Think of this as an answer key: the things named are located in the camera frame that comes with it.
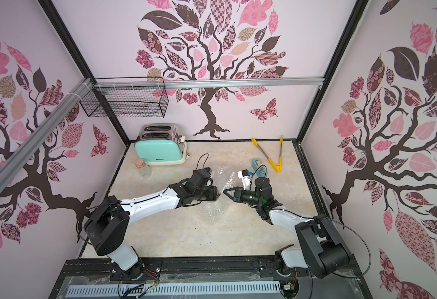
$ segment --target butterfly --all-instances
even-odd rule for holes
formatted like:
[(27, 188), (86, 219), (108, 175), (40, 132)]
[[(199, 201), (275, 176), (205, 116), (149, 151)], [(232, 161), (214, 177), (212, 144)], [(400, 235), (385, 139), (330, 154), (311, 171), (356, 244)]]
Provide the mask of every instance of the butterfly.
[(276, 99), (272, 99), (268, 104), (267, 108), (265, 110), (262, 109), (252, 109), (250, 111), (251, 114), (258, 116), (258, 120), (265, 123), (265, 120), (268, 119), (268, 117), (276, 116), (277, 109), (275, 109), (275, 106), (277, 105)]
[(104, 154), (107, 153), (107, 147), (104, 146), (105, 143), (107, 143), (107, 139), (110, 137), (107, 137), (105, 133), (101, 133), (99, 128), (96, 127), (96, 125), (93, 125), (94, 127), (94, 135), (96, 136), (97, 143), (92, 148), (91, 157), (97, 156), (98, 154)]

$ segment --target black wire basket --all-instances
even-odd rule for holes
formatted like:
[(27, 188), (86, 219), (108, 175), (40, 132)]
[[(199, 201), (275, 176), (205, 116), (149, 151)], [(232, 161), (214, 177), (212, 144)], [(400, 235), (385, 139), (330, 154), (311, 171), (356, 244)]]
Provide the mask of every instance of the black wire basket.
[(80, 101), (88, 117), (150, 116), (164, 117), (169, 98), (163, 78), (146, 78), (150, 85), (96, 86)]

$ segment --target toaster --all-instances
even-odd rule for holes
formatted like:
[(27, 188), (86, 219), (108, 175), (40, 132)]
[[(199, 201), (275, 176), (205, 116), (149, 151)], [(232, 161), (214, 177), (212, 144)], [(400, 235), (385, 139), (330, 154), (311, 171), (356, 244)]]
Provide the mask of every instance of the toaster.
[(134, 147), (147, 165), (174, 165), (186, 161), (186, 137), (178, 126), (171, 123), (143, 126)]

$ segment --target vent grille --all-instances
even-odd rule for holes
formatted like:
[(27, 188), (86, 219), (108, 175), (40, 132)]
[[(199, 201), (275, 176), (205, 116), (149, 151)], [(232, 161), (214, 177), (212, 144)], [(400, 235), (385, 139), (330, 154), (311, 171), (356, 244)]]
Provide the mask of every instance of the vent grille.
[[(138, 284), (125, 284), (120, 287), (120, 294), (132, 289)], [(144, 288), (134, 290), (129, 296), (137, 296), (147, 290), (151, 284)], [(278, 281), (251, 281), (251, 282), (187, 282), (187, 283), (162, 283), (147, 293), (146, 296), (177, 296), (177, 295), (214, 295), (214, 294), (264, 294), (278, 293)], [(69, 286), (66, 298), (90, 297), (117, 297), (117, 285), (85, 285)]]
[(168, 133), (145, 133), (142, 135), (142, 139), (158, 139), (158, 138), (168, 138)]
[(170, 126), (148, 126), (144, 131), (170, 131), (171, 129)]

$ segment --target black frame edge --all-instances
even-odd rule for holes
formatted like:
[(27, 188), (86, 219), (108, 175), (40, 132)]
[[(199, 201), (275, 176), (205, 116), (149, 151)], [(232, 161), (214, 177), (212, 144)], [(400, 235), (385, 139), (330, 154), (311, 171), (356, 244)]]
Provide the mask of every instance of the black frame edge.
[[(47, 15), (50, 23), (56, 30), (57, 34), (62, 40), (62, 43), (65, 45), (67, 51), (69, 51), (69, 54), (71, 55), (72, 59), (74, 60), (75, 64), (77, 65), (82, 75), (85, 78), (90, 78), (91, 81), (95, 84), (96, 79), (94, 78), (91, 69), (85, 62), (85, 59), (81, 54), (81, 51), (79, 51), (79, 48), (74, 42), (74, 39), (72, 39), (69, 30), (67, 30), (67, 27), (64, 24), (64, 21), (61, 19), (59, 13), (57, 12), (54, 3), (52, 3), (52, 0), (37, 0), (37, 1), (41, 5), (42, 10)], [(96, 95), (97, 99), (99, 100), (100, 104), (104, 109), (108, 109), (109, 111), (112, 111), (106, 98), (100, 92), (94, 90), (94, 94)], [(122, 139), (125, 145), (129, 145), (130, 144), (129, 138), (124, 128), (120, 124), (119, 120), (117, 119), (117, 116), (114, 115), (114, 117), (109, 117), (109, 119), (112, 125), (114, 126), (115, 130), (119, 134), (120, 139)]]
[(343, 31), (340, 37), (340, 41), (338, 42), (335, 52), (331, 57), (331, 61), (328, 65), (328, 68), (325, 71), (325, 76), (324, 76), (325, 80), (323, 81), (321, 88), (318, 90), (317, 94), (315, 95), (315, 98), (313, 99), (310, 105), (310, 108), (307, 112), (302, 127), (300, 128), (300, 132), (297, 137), (298, 142), (302, 142), (303, 139), (305, 138), (305, 134), (307, 133), (310, 127), (310, 124), (313, 120), (313, 117), (315, 116), (315, 113), (318, 110), (320, 103), (322, 102), (323, 96), (325, 95), (325, 92), (330, 85), (331, 79), (335, 74), (338, 64), (340, 63), (341, 58), (343, 57), (343, 54), (350, 42), (350, 39), (353, 36), (353, 33), (355, 32), (355, 29), (363, 15), (363, 12), (365, 11), (365, 7), (367, 3), (368, 0), (357, 0), (355, 6), (353, 7), (352, 13), (350, 14), (350, 18), (348, 19), (347, 24), (345, 26), (345, 30)]

